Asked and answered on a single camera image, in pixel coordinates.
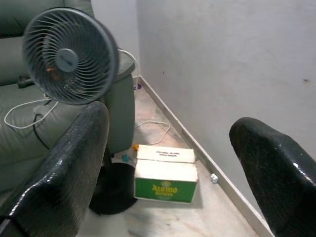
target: electric fan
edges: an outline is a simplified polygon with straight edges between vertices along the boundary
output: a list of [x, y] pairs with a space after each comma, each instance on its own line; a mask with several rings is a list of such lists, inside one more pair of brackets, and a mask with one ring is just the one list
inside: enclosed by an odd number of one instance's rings
[[[40, 13], [26, 27], [23, 53], [29, 75], [48, 97], [70, 105], [99, 99], [118, 74], [114, 38], [97, 20], [72, 8]], [[114, 214], [135, 203], [134, 168], [104, 158], [90, 209]]]

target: tiled floor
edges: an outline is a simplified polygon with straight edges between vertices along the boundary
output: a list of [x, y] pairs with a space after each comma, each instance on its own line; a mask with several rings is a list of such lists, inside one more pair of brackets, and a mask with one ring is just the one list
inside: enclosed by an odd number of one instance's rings
[[[136, 123], [146, 120], [168, 123], [141, 89], [136, 96]], [[145, 124], [135, 129], [134, 144], [158, 141], [165, 129], [165, 125]], [[159, 146], [188, 148], [173, 127]], [[197, 170], [199, 190], [192, 205], [138, 200], [124, 213], [113, 216], [99, 217], [89, 211], [78, 237], [256, 237], [221, 187], [209, 181], [210, 174], [199, 161]]]

